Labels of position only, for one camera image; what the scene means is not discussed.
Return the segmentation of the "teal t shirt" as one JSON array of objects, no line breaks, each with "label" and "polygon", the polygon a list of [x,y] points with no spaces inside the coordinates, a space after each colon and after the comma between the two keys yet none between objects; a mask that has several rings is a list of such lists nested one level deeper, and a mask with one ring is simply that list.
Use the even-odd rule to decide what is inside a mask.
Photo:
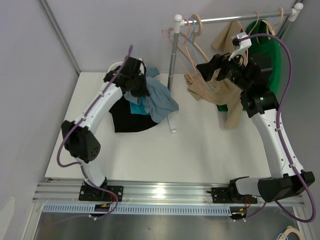
[{"label": "teal t shirt", "polygon": [[134,115],[144,115],[147,116],[149,113],[146,112],[145,107],[143,105],[142,99],[140,97],[132,97],[129,100],[130,103],[130,112]]}]

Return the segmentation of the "grey blue t shirt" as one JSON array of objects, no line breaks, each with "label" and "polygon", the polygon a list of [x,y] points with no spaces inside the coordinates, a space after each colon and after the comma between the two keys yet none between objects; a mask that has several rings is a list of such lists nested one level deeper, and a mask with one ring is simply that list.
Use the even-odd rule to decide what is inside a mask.
[{"label": "grey blue t shirt", "polygon": [[[169,89],[156,79],[159,74],[160,72],[156,67],[146,67],[146,86],[149,96],[140,97],[145,111],[156,123],[160,123],[169,113],[179,110],[179,105],[172,98]],[[129,91],[124,94],[124,98],[129,102],[132,97],[134,96]]]}]

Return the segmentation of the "black t shirt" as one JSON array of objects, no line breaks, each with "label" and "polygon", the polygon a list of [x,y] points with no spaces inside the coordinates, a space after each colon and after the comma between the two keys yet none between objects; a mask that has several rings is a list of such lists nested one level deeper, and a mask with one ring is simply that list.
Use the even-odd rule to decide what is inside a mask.
[{"label": "black t shirt", "polygon": [[109,110],[115,133],[137,133],[158,125],[150,115],[132,114],[130,102],[124,97],[118,100]]}]

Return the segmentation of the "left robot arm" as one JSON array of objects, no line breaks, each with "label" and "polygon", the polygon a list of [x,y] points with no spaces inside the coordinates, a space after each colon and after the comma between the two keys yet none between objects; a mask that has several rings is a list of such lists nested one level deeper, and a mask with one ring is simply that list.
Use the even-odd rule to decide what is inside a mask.
[{"label": "left robot arm", "polygon": [[74,120],[64,120],[61,125],[62,143],[58,148],[56,161],[62,168],[60,156],[63,149],[75,159],[84,176],[80,188],[79,200],[92,202],[122,201],[123,187],[108,184],[102,173],[97,157],[101,144],[96,132],[103,118],[127,91],[136,91],[146,95],[146,65],[140,58],[126,57],[124,61],[114,63],[104,77],[102,86],[88,107]]}]

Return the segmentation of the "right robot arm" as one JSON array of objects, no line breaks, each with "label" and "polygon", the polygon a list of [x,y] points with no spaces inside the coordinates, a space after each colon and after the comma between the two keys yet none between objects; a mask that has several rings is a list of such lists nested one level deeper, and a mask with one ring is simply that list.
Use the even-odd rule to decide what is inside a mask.
[{"label": "right robot arm", "polygon": [[241,90],[240,102],[260,134],[270,177],[232,179],[227,196],[235,203],[246,195],[256,195],[267,203],[297,196],[315,182],[315,176],[300,164],[282,119],[277,118],[279,103],[268,87],[272,61],[267,55],[256,53],[244,65],[242,56],[230,56],[229,53],[216,54],[196,68],[206,82],[219,71],[217,81],[228,79]]}]

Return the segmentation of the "beige t shirt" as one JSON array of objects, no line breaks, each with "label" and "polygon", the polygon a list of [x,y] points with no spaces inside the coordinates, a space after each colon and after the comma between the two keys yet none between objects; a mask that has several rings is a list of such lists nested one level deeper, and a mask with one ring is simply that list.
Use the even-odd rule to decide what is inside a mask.
[{"label": "beige t shirt", "polygon": [[[212,48],[220,51],[223,54],[232,53],[234,46],[232,44],[232,36],[235,36],[243,31],[243,26],[239,21],[231,21],[224,29],[216,36],[211,43]],[[203,99],[217,106],[227,107],[227,117],[224,123],[226,129],[235,129],[238,127],[243,106],[241,104],[241,90],[235,86],[229,79],[225,78],[221,81],[216,81],[219,70],[216,70],[207,87],[213,87],[210,92],[205,88],[204,82],[200,73],[187,73],[184,79],[188,85],[187,91],[196,99]]]}]

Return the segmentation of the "green t shirt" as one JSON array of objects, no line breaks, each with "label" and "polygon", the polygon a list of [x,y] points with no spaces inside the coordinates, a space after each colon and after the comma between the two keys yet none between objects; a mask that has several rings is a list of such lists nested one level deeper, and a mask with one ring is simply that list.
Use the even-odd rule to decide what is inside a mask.
[{"label": "green t shirt", "polygon": [[[246,28],[246,33],[249,33],[249,31],[252,30],[250,35],[254,34],[265,34],[266,33],[266,25],[262,23],[263,19],[260,19],[257,21],[252,22],[249,24]],[[282,60],[281,60],[281,50],[280,50],[280,44],[272,38],[268,38],[265,36],[260,36],[258,38],[253,38],[251,40],[252,46],[248,50],[248,55],[251,57],[253,54],[261,53],[264,54],[271,59],[272,63],[272,74],[269,77],[268,87],[271,91],[274,92],[274,94],[277,94],[281,82],[281,72],[282,72]],[[217,109],[220,112],[227,112],[228,107],[227,105],[218,105]]]}]

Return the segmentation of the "beige hanger on floor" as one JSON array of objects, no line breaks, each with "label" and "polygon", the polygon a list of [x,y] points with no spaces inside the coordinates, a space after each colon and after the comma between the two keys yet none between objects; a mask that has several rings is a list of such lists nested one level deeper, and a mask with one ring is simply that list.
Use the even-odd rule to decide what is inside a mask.
[{"label": "beige hanger on floor", "polygon": [[288,240],[289,239],[289,235],[290,234],[294,234],[298,237],[299,240],[305,240],[304,235],[296,228],[292,227],[292,226],[288,226],[284,232],[280,233],[278,235],[278,237],[276,238],[276,240]]}]

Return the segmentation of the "white perforated plastic basket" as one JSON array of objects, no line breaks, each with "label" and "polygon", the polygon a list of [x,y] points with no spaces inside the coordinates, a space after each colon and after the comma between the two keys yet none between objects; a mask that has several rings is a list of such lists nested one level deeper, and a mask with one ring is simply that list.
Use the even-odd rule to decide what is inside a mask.
[{"label": "white perforated plastic basket", "polygon": [[115,62],[113,63],[109,68],[108,68],[108,73],[109,72],[121,72],[122,66],[124,65],[123,61]]}]

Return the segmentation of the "silver white clothes rack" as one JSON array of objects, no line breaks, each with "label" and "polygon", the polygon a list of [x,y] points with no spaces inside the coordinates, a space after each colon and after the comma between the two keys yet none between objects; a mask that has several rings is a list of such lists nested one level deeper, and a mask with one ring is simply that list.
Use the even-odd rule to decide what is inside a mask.
[{"label": "silver white clothes rack", "polygon": [[[247,33],[246,29],[243,28],[242,32],[245,32],[248,36],[253,35],[251,34],[251,32],[254,30],[259,20],[262,20],[262,19],[266,20],[266,17],[259,14],[258,12],[255,13],[254,18],[255,18],[254,21],[256,21],[256,23],[251,29],[251,31]],[[228,23],[233,21],[238,21],[238,19],[233,18],[232,20],[228,21]],[[208,63],[210,61],[209,57],[204,53],[204,51],[196,43],[196,38],[202,34],[203,23],[204,23],[204,20],[200,19],[200,17],[197,14],[193,14],[190,20],[185,20],[182,18],[181,15],[177,14],[174,17],[174,26],[162,32],[163,35],[168,39],[168,42],[172,45],[169,75],[168,75],[168,85],[167,85],[168,88],[170,89],[172,88],[177,53],[181,53],[185,57],[185,59],[191,63],[191,70],[187,70],[186,74],[200,73],[196,69],[196,63],[192,59],[188,48],[185,47],[184,49],[181,49],[179,45],[183,45],[183,46],[190,45],[191,47],[195,48],[195,51],[197,53],[200,53],[205,63]],[[274,36],[269,33],[263,33],[263,34],[266,34],[267,35],[266,37],[269,39],[272,39],[272,37]],[[242,56],[244,57],[243,64],[247,65],[250,58],[249,49],[245,53],[243,53]],[[214,88],[212,86],[207,87],[208,84],[209,82],[205,82],[205,88],[208,89],[210,92],[212,92]]]}]

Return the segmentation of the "grey wall corner profile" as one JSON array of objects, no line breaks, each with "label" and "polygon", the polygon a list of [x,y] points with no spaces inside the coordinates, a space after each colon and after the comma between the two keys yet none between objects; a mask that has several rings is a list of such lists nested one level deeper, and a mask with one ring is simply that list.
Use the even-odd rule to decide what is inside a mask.
[{"label": "grey wall corner profile", "polygon": [[55,37],[57,38],[66,58],[68,59],[72,69],[77,74],[77,76],[80,75],[81,70],[79,67],[79,64],[73,54],[73,51],[57,21],[57,18],[54,15],[54,12],[52,8],[50,7],[47,0],[37,0],[44,16],[46,17],[49,26],[51,27]]}]

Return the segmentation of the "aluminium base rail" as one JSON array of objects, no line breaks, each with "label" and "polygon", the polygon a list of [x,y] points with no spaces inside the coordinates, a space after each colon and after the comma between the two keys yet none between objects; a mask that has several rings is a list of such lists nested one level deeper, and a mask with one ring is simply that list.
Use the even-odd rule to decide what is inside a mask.
[{"label": "aluminium base rail", "polygon": [[[82,179],[45,179],[36,186],[33,202],[77,203]],[[123,186],[122,204],[150,205],[212,205],[208,191],[224,188],[226,184],[168,183],[109,180],[111,186]]]}]

